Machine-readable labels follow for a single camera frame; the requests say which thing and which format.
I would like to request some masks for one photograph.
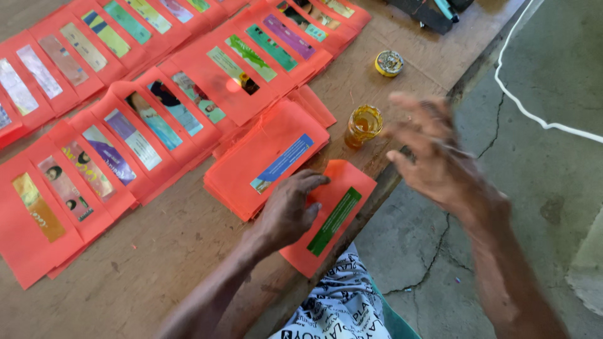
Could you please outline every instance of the glue jar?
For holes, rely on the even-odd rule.
[[[344,141],[348,147],[357,150],[379,134],[382,127],[383,117],[376,107],[360,106],[350,115]]]

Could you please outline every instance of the concrete floor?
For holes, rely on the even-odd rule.
[[[601,1],[545,0],[516,33],[500,77],[530,112],[603,135],[601,19]],[[603,145],[543,130],[493,76],[492,69],[456,110],[463,145],[513,202],[515,233],[572,337],[603,338],[603,317],[564,279],[601,208]],[[391,307],[423,338],[494,337],[458,221],[404,182],[355,243]]]

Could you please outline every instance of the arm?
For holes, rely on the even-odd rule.
[[[473,156],[459,150],[445,100],[419,101],[403,93],[390,100],[411,116],[384,134],[408,146],[413,156],[390,151],[387,158],[408,186],[463,224],[471,239],[479,298],[497,337],[568,338],[513,235],[507,197],[485,180]]]
[[[308,193],[329,183],[311,170],[283,180],[241,242],[163,322],[157,338],[209,338],[245,278],[272,252],[296,242],[310,229],[321,204],[306,208]]]

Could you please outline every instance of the black object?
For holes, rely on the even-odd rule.
[[[410,15],[414,19],[423,22],[432,30],[444,35],[452,29],[452,20],[448,20],[444,14],[434,10],[421,0],[388,0],[390,5],[396,6],[404,13]]]
[[[466,10],[467,7],[473,3],[473,0],[448,0],[448,3],[450,3],[456,11],[461,12]]]

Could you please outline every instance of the white cable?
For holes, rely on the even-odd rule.
[[[517,99],[513,94],[511,94],[511,92],[509,92],[509,90],[505,87],[505,85],[499,79],[498,73],[500,71],[500,68],[502,67],[502,54],[505,52],[505,49],[507,48],[507,45],[509,44],[509,40],[511,40],[511,36],[513,35],[513,31],[515,30],[515,27],[517,26],[517,24],[519,24],[519,22],[521,22],[521,20],[523,18],[523,15],[526,13],[526,11],[528,11],[528,8],[532,4],[532,2],[534,2],[534,0],[530,0],[529,4],[523,10],[523,13],[519,16],[519,19],[517,20],[517,22],[515,23],[515,25],[513,25],[513,27],[511,28],[511,31],[509,32],[509,36],[507,36],[507,41],[505,41],[505,44],[503,45],[502,50],[500,51],[500,55],[498,57],[498,67],[496,68],[496,72],[494,73],[494,79],[496,80],[496,82],[500,86],[500,89],[502,89],[502,91],[509,98],[511,98],[513,101],[515,101],[515,103],[517,104],[517,108],[519,108],[519,110],[523,113],[523,115],[525,115],[528,118],[530,118],[530,119],[534,120],[535,122],[539,123],[542,126],[542,128],[544,128],[545,130],[548,130],[549,128],[557,128],[559,130],[566,131],[566,132],[571,133],[573,135],[582,136],[584,138],[591,139],[591,140],[594,140],[596,142],[600,142],[600,143],[603,144],[603,137],[598,136],[598,135],[594,135],[593,133],[589,133],[589,132],[577,130],[577,129],[572,128],[572,127],[568,127],[568,126],[565,126],[565,125],[557,124],[556,122],[553,122],[552,124],[547,124],[546,121],[544,121],[541,118],[539,118],[538,116],[535,116],[532,113],[528,112],[523,107],[522,102],[519,101],[519,99]]]

